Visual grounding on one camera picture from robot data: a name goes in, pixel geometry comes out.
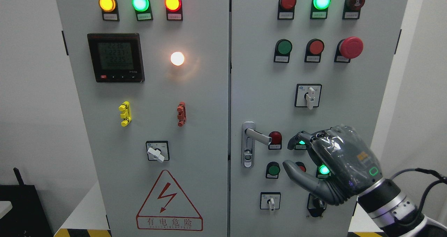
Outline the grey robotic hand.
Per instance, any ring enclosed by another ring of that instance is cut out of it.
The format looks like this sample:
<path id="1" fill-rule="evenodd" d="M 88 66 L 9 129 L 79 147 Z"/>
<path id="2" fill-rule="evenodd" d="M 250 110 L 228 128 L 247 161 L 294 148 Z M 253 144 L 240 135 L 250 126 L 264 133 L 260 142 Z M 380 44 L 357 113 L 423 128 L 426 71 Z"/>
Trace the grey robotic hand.
<path id="1" fill-rule="evenodd" d="M 316 178 L 291 160 L 283 162 L 284 170 L 292 181 L 327 204 L 343 204 L 382 178 L 379 160 L 351 127 L 334 126 L 313 134 L 301 131 L 291 138 L 292 143 L 300 141 L 305 142 L 315 164 L 329 169 L 330 176 Z"/>

